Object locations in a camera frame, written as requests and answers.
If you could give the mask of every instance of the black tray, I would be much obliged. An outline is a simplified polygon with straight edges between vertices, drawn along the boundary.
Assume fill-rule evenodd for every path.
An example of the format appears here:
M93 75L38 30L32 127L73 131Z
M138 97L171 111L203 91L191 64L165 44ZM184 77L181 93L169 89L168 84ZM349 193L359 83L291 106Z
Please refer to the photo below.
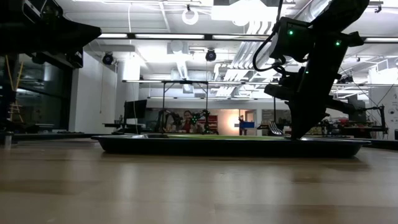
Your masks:
M303 138L195 139L167 135L93 136L106 152L187 156L353 157L368 141Z

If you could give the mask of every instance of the glass wall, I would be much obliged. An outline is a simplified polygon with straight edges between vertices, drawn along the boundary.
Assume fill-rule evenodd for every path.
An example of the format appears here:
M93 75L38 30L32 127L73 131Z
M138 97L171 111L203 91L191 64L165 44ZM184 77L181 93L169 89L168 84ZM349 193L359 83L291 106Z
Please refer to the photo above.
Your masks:
M2 84L10 85L4 57L0 58L0 66ZM45 124L51 129L68 129L72 69L60 69L47 62L37 64L20 54L11 72L17 86L16 103L10 109L12 121L25 128Z

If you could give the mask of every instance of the woman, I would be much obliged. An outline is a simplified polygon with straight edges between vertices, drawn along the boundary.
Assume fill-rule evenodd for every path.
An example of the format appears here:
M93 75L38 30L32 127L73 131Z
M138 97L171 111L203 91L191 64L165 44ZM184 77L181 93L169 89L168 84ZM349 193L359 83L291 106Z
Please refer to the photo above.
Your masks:
M201 133L202 132L203 128L200 123L196 123L196 125L193 125L191 123L191 120L192 120L191 111L189 111L189 110L184 111L183 117L184 117L184 121L182 123L180 130L184 130L186 133Z

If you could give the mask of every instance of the ventilation pipe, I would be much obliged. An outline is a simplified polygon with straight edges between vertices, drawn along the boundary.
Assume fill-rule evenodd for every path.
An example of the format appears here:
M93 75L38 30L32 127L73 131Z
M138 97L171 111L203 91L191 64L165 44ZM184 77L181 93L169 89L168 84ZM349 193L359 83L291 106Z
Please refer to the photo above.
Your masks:
M294 19L304 21L304 22L311 22L321 14L321 12L329 5L330 0L311 0L307 5L303 7L300 12L294 17ZM258 66L262 67L267 63L269 60L269 47L271 43L268 43L264 46L264 48L260 51L259 55L260 58L257 60Z

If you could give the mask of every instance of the green mat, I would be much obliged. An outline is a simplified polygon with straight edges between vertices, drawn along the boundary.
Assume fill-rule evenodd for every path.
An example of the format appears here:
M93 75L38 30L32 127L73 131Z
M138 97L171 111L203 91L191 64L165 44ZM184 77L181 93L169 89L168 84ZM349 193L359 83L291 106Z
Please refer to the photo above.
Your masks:
M169 138L174 139L224 139L224 140L282 140L283 137L277 136L219 136L219 135L202 135L202 134L168 134Z

